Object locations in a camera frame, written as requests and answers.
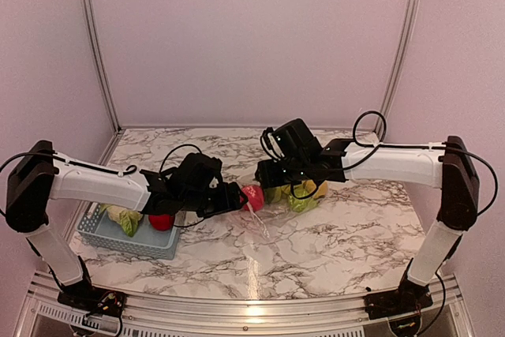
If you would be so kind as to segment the red fake apple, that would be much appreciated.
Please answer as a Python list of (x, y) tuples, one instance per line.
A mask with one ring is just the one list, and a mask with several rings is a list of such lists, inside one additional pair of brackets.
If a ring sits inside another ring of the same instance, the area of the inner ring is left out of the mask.
[(174, 226), (173, 215), (149, 215), (148, 221), (157, 231), (168, 231)]
[(264, 207), (264, 192), (258, 185), (245, 185), (241, 191), (247, 196), (243, 209), (247, 212), (258, 212)]

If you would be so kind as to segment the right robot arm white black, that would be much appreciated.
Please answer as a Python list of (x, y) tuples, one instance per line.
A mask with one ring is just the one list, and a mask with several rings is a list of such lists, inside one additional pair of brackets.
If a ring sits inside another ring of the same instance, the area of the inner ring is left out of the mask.
[(260, 146), (268, 155), (258, 163), (256, 180), (263, 189), (289, 186), (298, 198), (297, 186), (324, 182), (384, 180), (424, 185), (441, 192), (440, 209), (417, 255), (405, 271), (402, 285), (391, 294), (391, 305), (406, 312), (421, 300), (425, 288), (440, 266), (457, 249), (468, 231), (493, 204), (479, 206), (480, 179), (473, 163), (478, 161), (498, 182), (490, 163), (469, 152), (462, 139), (427, 144), (360, 142), (357, 136), (335, 138), (326, 146), (305, 122), (296, 118), (277, 129), (266, 128)]

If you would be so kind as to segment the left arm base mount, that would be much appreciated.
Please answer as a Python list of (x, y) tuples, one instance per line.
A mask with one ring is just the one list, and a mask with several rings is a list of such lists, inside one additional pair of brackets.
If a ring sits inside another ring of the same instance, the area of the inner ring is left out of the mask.
[(85, 311), (86, 316), (122, 317), (126, 294), (94, 286), (86, 269), (83, 270), (81, 281), (66, 286), (57, 280), (57, 284), (60, 304)]

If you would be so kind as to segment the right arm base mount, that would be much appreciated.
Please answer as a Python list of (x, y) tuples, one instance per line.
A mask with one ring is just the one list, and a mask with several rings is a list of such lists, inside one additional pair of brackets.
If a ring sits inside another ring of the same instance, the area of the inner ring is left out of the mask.
[(419, 313), (433, 305), (429, 286), (420, 286), (410, 281), (405, 273), (398, 287), (364, 297), (365, 311), (370, 320), (398, 316), (405, 313)]

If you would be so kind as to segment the white green fake cabbage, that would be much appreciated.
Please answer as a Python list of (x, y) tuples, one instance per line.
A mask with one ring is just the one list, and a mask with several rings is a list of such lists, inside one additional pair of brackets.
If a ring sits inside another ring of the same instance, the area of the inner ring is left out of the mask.
[(99, 213), (106, 213), (109, 220), (117, 223), (123, 232), (132, 238), (138, 230), (143, 215), (137, 211), (132, 211), (112, 204), (101, 204)]

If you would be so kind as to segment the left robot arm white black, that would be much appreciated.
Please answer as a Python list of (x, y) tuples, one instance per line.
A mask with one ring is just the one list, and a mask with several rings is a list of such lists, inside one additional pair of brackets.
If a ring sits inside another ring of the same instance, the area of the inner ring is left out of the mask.
[(200, 219), (236, 211), (248, 202), (237, 183), (223, 180), (221, 160), (201, 152), (189, 153), (176, 167), (150, 171), (131, 165), (119, 171), (72, 159), (40, 140), (30, 151), (6, 160), (12, 162), (17, 165), (7, 179), (6, 223), (25, 236), (60, 291), (82, 309), (99, 304), (99, 291), (83, 260), (52, 230), (49, 200), (111, 204), (142, 215), (193, 212)]

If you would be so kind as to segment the clear zip top bag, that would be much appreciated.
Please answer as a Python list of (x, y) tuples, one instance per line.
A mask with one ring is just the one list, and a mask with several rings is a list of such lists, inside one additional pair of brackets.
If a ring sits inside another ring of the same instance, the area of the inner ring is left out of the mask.
[[(325, 197), (319, 199), (319, 206)], [(251, 229), (259, 233), (264, 238), (270, 238), (271, 232), (273, 232), (275, 228), (280, 228), (288, 221), (298, 217), (299, 215), (307, 213), (292, 212), (288, 207), (287, 197), (285, 200), (281, 200), (276, 204), (264, 203), (264, 207), (258, 212), (247, 212), (244, 209), (243, 212), (247, 214), (245, 218), (252, 224)]]

